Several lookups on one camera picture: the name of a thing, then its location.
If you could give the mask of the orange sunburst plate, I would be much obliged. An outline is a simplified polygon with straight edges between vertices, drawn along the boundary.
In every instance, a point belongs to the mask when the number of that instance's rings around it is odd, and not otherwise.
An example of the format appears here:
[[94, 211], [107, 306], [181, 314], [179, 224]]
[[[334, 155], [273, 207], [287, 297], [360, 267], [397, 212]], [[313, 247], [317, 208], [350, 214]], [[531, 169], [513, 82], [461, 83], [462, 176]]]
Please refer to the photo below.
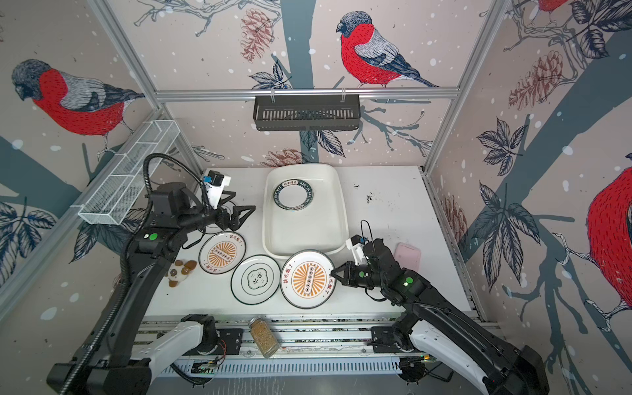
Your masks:
[[236, 232], [221, 232], [202, 246], [198, 263], [208, 274], [220, 275], [235, 269], [244, 259], [247, 250], [245, 239]]
[[298, 309], [316, 309], [335, 291], [337, 281], [331, 259], [317, 250], [293, 254], [281, 269], [280, 289], [286, 301]]

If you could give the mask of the white black-line plate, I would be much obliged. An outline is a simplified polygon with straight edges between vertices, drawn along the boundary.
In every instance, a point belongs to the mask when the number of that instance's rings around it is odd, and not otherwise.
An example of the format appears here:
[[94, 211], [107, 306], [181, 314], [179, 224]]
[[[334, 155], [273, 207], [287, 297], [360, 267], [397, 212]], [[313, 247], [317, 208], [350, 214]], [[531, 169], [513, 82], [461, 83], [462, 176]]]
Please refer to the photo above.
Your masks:
[[276, 260], [268, 255], [254, 255], [235, 269], [230, 290], [241, 304], [263, 304], [275, 295], [280, 281], [281, 269]]

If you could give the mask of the large green rim plate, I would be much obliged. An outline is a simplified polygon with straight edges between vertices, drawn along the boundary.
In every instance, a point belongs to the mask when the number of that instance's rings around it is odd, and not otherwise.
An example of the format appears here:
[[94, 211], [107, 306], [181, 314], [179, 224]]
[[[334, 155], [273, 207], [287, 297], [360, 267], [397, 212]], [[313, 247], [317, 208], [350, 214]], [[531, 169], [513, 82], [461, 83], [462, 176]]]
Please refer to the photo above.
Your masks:
[[303, 179], [288, 179], [276, 186], [273, 202], [282, 210], [296, 212], [308, 207], [314, 199], [314, 190]]

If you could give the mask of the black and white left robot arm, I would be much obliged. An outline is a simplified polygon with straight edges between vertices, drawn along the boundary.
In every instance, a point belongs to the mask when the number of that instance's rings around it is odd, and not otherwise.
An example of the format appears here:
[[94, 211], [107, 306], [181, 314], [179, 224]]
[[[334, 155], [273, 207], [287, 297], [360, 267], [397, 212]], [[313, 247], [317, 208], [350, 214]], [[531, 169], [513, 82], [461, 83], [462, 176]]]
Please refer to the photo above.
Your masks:
[[133, 344], [147, 308], [189, 234], [217, 225], [238, 230], [252, 205], [228, 212], [198, 200], [185, 184], [149, 189], [145, 217], [120, 254], [121, 279], [84, 344], [68, 363], [57, 363], [46, 379], [58, 394], [144, 394], [165, 368], [191, 350], [214, 352], [221, 345], [215, 319], [189, 314], [153, 342], [145, 355]]

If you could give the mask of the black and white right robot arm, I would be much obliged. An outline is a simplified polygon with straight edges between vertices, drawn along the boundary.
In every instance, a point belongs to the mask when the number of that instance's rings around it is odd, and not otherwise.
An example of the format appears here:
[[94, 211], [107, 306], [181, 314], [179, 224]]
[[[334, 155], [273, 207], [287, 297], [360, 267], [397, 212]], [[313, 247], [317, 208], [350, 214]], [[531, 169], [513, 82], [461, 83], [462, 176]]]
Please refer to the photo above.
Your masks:
[[404, 309], [392, 326], [392, 346], [431, 354], [483, 394], [549, 393], [538, 352], [518, 349], [467, 317], [421, 274], [402, 268], [383, 240], [355, 235], [346, 247], [354, 258], [332, 276], [344, 286], [377, 288]]

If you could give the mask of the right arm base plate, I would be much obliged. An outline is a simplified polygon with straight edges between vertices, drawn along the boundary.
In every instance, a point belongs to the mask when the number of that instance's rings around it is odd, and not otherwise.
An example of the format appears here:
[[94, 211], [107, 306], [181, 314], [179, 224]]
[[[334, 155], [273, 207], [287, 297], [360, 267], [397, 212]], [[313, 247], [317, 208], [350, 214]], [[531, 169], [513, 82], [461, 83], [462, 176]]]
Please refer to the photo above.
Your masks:
[[375, 326], [370, 328], [370, 341], [369, 346], [372, 346], [373, 353], [376, 354], [388, 354], [388, 353], [408, 353], [400, 347], [396, 342], [396, 338], [393, 335], [393, 328], [386, 326]]

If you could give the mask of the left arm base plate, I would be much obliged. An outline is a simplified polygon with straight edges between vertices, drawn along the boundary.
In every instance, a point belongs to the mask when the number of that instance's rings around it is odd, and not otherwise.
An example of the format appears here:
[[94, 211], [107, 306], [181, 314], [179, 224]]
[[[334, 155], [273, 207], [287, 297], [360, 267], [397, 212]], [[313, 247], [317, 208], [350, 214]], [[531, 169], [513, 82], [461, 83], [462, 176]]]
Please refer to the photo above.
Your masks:
[[193, 349], [184, 353], [184, 356], [236, 356], [240, 354], [240, 347], [243, 340], [243, 329], [217, 329], [217, 343], [213, 348], [204, 342], [207, 339], [202, 334], [202, 342]]

